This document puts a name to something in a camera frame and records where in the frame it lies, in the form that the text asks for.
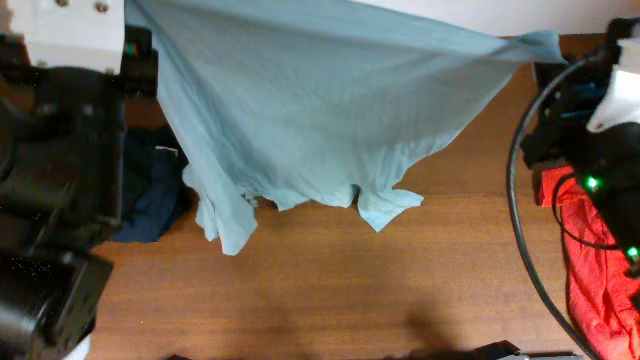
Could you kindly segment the light blue t-shirt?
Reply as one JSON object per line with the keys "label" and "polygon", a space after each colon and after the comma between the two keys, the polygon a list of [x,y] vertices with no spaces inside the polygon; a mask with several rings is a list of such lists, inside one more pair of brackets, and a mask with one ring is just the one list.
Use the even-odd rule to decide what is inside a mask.
{"label": "light blue t-shirt", "polygon": [[406,171],[447,147],[557,34],[499,38],[352,1],[130,1],[159,54],[157,99],[197,223],[236,255],[252,198],[356,205],[383,229],[422,197]]}

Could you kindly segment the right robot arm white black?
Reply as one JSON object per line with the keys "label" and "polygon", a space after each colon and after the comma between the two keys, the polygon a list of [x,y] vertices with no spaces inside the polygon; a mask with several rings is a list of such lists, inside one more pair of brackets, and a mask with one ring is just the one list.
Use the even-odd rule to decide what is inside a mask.
{"label": "right robot arm white black", "polygon": [[520,136],[531,170],[567,165],[639,276],[639,75],[595,57],[534,66],[540,93]]}

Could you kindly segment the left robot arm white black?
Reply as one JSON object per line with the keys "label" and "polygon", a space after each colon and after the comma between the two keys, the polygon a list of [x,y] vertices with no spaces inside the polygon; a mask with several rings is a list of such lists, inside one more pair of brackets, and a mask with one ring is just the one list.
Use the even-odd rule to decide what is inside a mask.
{"label": "left robot arm white black", "polygon": [[1,74],[34,91],[1,103],[1,355],[61,359],[93,331],[111,262],[92,254],[121,225],[128,96],[157,92],[150,30],[127,26],[119,70],[32,65],[1,39]]}

